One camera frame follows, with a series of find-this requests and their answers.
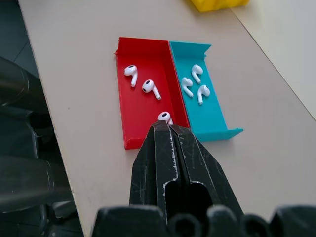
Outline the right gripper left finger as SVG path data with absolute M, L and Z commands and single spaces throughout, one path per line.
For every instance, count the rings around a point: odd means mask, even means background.
M 190 182 L 180 137 L 190 130 L 156 122 L 133 163 L 130 205 L 158 207 L 164 217 L 190 214 Z

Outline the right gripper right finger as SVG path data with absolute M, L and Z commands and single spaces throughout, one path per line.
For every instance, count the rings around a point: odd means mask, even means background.
M 189 211 L 205 214 L 209 207 L 223 205 L 234 214 L 242 214 L 240 204 L 219 162 L 188 128 L 173 125 L 171 129 L 180 145 L 179 156 L 185 165 L 185 177 L 189 184 Z

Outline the white earbud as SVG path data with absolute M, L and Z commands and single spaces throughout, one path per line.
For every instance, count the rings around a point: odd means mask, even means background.
M 183 77 L 181 80 L 183 91 L 190 97 L 193 98 L 194 94 L 189 90 L 189 87 L 193 86 L 193 82 L 186 77 Z
M 157 120 L 165 120 L 169 125 L 173 125 L 171 115 L 167 111 L 163 111 L 162 113 L 160 113 L 157 117 Z
M 131 87 L 135 87 L 138 79 L 138 69 L 135 65 L 127 66 L 124 69 L 125 76 L 132 76 Z
M 198 77 L 199 75 L 203 74 L 203 69 L 201 66 L 194 64 L 192 66 L 192 77 L 194 78 L 194 80 L 196 81 L 197 84 L 201 83 L 201 79 Z
M 209 97 L 209 95 L 210 95 L 210 89 L 208 88 L 208 86 L 207 85 L 200 86 L 198 91 L 197 91 L 198 104 L 202 105 L 203 104 L 203 96 Z
M 149 80 L 146 80 L 143 85 L 142 85 L 142 90 L 143 92 L 145 93 L 149 93 L 149 92 L 153 92 L 156 99 L 157 100 L 160 100 L 161 99 L 161 95 L 158 91 L 158 89 L 156 88 L 155 84 L 154 84 L 154 81 L 149 79 Z

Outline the yellow plastic bin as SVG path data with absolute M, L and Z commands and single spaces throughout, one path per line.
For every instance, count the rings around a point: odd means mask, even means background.
M 190 0 L 199 12 L 246 6 L 250 0 Z

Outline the blue plastic tray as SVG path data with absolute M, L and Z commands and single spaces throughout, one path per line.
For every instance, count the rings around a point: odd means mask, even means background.
M 242 128 L 229 129 L 225 122 L 215 88 L 212 83 L 208 67 L 205 62 L 206 51 L 210 44 L 170 41 L 170 50 L 173 56 L 174 67 L 177 73 L 183 103 L 186 109 L 190 129 L 201 142 L 228 140 L 243 132 Z M 202 67 L 203 74 L 198 77 L 201 83 L 197 84 L 192 77 L 192 66 Z M 181 80 L 189 78 L 193 86 L 189 90 L 194 94 L 190 98 L 182 89 Z M 210 89 L 209 97 L 203 96 L 203 104 L 198 104 L 197 91 L 200 86 L 207 85 Z

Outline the red plastic tray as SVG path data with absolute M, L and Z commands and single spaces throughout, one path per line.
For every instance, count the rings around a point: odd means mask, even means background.
M 190 127 L 168 41 L 120 37 L 115 57 L 125 149 L 140 148 L 163 111 L 170 113 L 175 125 Z M 132 76 L 124 75 L 130 65 L 138 69 L 135 87 L 131 87 Z M 143 92 L 142 85 L 149 79 L 154 81 L 160 100 L 153 92 Z

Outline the dark rounded shape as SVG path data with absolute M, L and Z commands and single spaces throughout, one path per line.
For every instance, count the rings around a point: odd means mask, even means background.
M 54 134 L 40 80 L 0 57 L 0 115 L 23 121 L 38 137 Z
M 73 199 L 63 165 L 0 156 L 0 213 Z

